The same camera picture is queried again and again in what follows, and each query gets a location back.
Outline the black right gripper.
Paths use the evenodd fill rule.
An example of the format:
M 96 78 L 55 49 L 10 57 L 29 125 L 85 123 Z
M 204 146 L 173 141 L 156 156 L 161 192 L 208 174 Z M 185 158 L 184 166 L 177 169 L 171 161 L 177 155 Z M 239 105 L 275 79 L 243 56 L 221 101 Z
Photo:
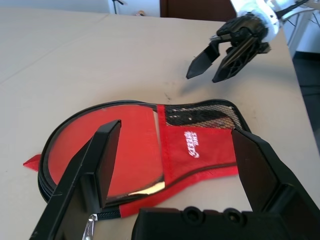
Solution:
M 268 28 L 263 21 L 252 14 L 227 21 L 216 32 L 219 39 L 212 41 L 192 60 L 186 78 L 202 75 L 220 56 L 219 44 L 225 42 L 230 42 L 232 49 L 221 61 L 212 81 L 218 83 L 234 77 L 257 54 L 266 54 L 271 50 L 268 43 L 262 42 L 267 33 Z

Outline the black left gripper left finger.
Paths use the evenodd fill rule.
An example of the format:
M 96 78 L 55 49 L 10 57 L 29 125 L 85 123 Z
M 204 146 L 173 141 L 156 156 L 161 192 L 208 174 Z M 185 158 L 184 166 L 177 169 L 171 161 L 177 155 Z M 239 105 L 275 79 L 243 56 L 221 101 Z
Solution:
M 90 215 L 106 205 L 120 131 L 120 120 L 101 125 L 72 158 L 30 239 L 82 239 Z

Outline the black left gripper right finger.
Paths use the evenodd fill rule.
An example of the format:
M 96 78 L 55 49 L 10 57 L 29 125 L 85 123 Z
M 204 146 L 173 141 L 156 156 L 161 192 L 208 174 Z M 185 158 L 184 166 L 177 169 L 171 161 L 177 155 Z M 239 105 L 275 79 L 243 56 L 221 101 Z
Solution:
M 255 214 L 275 217 L 291 240 L 320 238 L 320 210 L 271 145 L 250 132 L 231 132 L 238 174 Z

